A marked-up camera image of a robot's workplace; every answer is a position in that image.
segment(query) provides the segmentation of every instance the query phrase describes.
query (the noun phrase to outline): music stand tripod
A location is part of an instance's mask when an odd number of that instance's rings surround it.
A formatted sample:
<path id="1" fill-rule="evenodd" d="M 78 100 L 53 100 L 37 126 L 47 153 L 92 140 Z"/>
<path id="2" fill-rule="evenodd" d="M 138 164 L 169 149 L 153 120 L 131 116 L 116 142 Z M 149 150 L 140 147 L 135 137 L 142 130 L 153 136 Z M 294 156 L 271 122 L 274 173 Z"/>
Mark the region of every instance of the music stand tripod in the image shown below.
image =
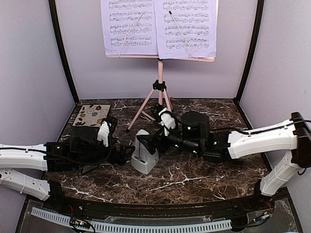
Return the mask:
<path id="1" fill-rule="evenodd" d="M 150 116 L 149 114 L 147 114 L 143 109 L 145 108 L 145 106 L 147 105 L 152 94 L 156 90 L 159 91 L 159 104 L 163 105 L 163 95 L 164 95 L 166 106 L 170 112 L 172 111 L 173 107 L 172 107 L 172 104 L 170 102 L 169 96 L 168 96 L 167 91 L 166 91 L 165 82 L 163 81 L 163 61 L 160 59 L 158 59 L 158 71 L 159 71 L 159 79 L 156 80 L 156 82 L 153 84 L 153 88 L 152 88 L 151 92 L 149 93 L 149 95 L 145 99 L 144 103 L 142 104 L 142 106 L 140 107 L 138 112 L 136 113 L 136 115 L 135 115 L 134 119 L 132 120 L 131 124 L 129 125 L 129 127 L 126 129 L 127 133 L 130 132 L 132 126 L 134 125 L 135 121 L 137 120 L 137 118 L 139 117 L 139 115 L 141 113 L 143 113 L 150 120 L 155 121 L 155 119 L 152 116 Z"/>

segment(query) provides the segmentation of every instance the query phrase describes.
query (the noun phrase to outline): brown marble surface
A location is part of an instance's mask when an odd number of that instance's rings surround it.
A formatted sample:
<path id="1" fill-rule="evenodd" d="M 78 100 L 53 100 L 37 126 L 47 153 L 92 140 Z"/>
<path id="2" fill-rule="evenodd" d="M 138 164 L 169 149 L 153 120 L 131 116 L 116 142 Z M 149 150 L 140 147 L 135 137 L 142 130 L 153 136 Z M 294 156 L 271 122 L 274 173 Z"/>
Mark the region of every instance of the brown marble surface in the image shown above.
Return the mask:
<path id="1" fill-rule="evenodd" d="M 83 104 L 111 104 L 109 114 L 119 120 L 114 137 L 118 143 L 132 145 L 140 129 L 149 133 L 157 127 L 144 115 L 134 124 L 130 133 L 125 130 L 143 100 L 84 100 L 75 108 L 60 141 L 70 135 L 70 128 Z M 148 103 L 148 113 L 157 100 Z M 210 127 L 244 128 L 241 115 L 232 100 L 173 99 L 174 114 L 195 110 L 210 117 Z M 259 154 L 241 161 L 211 164 L 188 152 L 169 149 L 155 168 L 144 175 L 126 165 L 103 164 L 85 176 L 78 171 L 46 172 L 44 179 L 60 182 L 66 196 L 84 200 L 124 204 L 186 204 L 225 200 L 249 196 L 256 181 L 267 174 Z"/>

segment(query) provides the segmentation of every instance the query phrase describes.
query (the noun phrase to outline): paper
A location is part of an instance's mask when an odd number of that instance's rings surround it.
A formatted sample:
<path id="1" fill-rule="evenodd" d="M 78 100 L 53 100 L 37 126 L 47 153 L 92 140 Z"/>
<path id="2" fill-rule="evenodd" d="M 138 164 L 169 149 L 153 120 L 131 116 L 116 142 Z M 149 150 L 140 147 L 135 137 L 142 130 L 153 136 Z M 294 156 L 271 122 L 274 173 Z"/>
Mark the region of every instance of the paper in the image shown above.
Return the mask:
<path id="1" fill-rule="evenodd" d="M 215 57 L 216 4 L 217 0 L 155 0 L 160 59 Z"/>
<path id="2" fill-rule="evenodd" d="M 106 55 L 158 55 L 153 0 L 102 0 L 101 6 Z"/>

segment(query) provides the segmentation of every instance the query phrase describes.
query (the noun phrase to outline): floral coaster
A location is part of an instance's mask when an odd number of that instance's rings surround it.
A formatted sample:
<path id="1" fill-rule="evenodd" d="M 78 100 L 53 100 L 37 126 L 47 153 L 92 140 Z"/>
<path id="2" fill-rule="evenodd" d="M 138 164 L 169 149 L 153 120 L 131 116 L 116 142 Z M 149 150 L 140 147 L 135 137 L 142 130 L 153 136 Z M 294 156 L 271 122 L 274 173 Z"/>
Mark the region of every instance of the floral coaster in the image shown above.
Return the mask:
<path id="1" fill-rule="evenodd" d="M 73 126 L 100 127 L 102 119 L 107 117 L 109 109 L 110 105 L 105 104 L 83 105 L 74 120 Z"/>

